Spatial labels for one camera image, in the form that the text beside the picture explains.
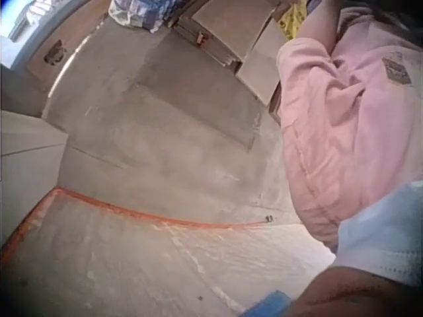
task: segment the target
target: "light blue fabric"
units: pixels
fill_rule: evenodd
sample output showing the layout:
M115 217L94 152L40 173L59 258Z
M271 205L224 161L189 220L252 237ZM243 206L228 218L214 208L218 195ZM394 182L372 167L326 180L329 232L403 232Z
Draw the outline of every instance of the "light blue fabric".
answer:
M423 181L407 184L343 221L338 235L332 266L422 286Z

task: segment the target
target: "white wall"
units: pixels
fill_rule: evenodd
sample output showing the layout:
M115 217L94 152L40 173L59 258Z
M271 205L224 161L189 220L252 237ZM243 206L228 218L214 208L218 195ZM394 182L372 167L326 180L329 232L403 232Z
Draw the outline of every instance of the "white wall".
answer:
M1 111L1 244L57 184L67 134L40 118Z

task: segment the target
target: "orange painted edge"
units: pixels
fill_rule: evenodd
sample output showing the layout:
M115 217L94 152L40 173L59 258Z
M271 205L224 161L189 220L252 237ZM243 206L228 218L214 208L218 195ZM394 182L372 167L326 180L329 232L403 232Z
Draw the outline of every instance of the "orange painted edge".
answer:
M7 239L1 248L1 257L0 257L0 266L3 267L7 265L13 254L19 247L19 244L24 240L26 234L31 229L33 222L41 218L40 214L47 210L48 207L52 204L54 198L58 194L56 188L50 190L30 211L30 213L24 218L20 225L15 229L15 231Z
M89 205L100 207L102 209L106 209L112 213L117 215L124 215L127 217L131 217L133 219L144 219L148 221L153 221L159 224L170 224L170 225L178 225L182 227L190 227L190 228L197 228L197 229L246 229L251 227L257 227L260 225L264 225L266 221L258 221L255 223L199 223L194 221L185 221L179 219L172 219L166 218L156 215L151 215L148 213L142 213L139 211L134 211L130 209L126 209L123 207L118 207L112 205L111 203L106 203L104 201L100 201L83 194L74 192L72 190L67 190L61 187L55 187L50 190L32 209L32 211L25 217L22 223L15 229L9 239L1 248L1 257L0 257L0 266L3 267L10 263L13 255L15 254L19 244L24 240L25 236L30 231L31 227L33 226L33 222L45 214L41 215L43 211L46 211L48 207L52 204L54 198L59 195L66 195L68 197L72 197L76 200L83 201L88 203Z

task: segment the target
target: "stacked cardboard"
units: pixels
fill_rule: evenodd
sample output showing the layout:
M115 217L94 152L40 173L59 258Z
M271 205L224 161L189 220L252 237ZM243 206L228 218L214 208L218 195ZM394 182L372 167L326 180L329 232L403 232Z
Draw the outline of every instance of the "stacked cardboard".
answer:
M190 0L168 25L220 65L231 66L267 106L278 84L276 56L286 42L272 19L274 9L269 0Z

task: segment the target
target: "blue object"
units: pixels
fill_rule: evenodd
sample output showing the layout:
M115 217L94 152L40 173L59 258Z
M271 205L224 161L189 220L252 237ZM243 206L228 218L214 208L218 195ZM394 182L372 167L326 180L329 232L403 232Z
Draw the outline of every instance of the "blue object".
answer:
M280 317L291 304L291 299L281 291L275 291L261 300L240 317Z

